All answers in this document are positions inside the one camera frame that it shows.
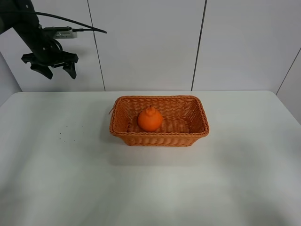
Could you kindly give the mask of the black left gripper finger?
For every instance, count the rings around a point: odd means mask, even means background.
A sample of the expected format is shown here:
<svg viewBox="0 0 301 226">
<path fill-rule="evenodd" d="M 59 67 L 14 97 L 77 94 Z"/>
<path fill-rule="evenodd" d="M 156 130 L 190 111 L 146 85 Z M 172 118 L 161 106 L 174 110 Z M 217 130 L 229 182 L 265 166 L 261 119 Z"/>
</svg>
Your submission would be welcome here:
<svg viewBox="0 0 301 226">
<path fill-rule="evenodd" d="M 53 73 L 49 69 L 48 66 L 42 66 L 42 65 L 38 65 L 38 64 L 31 64 L 31 70 L 42 74 L 43 76 L 45 76 L 49 80 L 51 80 L 52 77 L 53 77 Z"/>
<path fill-rule="evenodd" d="M 77 73 L 76 73 L 74 62 L 65 63 L 63 69 L 70 75 L 72 79 L 76 79 Z"/>
</svg>

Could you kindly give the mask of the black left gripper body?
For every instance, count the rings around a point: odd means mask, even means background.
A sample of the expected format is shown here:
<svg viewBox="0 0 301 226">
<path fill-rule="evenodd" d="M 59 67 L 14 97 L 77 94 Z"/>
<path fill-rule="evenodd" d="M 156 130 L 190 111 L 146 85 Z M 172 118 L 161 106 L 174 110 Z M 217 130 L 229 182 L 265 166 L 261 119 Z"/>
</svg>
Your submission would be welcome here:
<svg viewBox="0 0 301 226">
<path fill-rule="evenodd" d="M 25 44 L 32 52 L 21 57 L 24 63 L 56 68 L 78 62 L 77 54 L 63 51 L 61 44 L 53 38 L 42 37 L 28 40 Z"/>
</svg>

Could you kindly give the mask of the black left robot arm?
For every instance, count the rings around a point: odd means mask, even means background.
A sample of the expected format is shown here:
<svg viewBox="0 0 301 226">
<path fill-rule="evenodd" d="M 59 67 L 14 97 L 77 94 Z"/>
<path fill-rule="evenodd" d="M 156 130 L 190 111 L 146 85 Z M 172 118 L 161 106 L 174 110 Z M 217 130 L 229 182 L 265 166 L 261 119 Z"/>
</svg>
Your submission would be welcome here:
<svg viewBox="0 0 301 226">
<path fill-rule="evenodd" d="M 30 0 L 2 0 L 0 33 L 3 34 L 11 28 L 31 50 L 31 53 L 24 54 L 21 60 L 30 63 L 33 71 L 52 79 L 50 68 L 62 67 L 72 79 L 76 78 L 77 54 L 63 51 L 63 47 L 55 39 L 59 32 L 69 32 L 71 27 L 43 28 Z"/>
</svg>

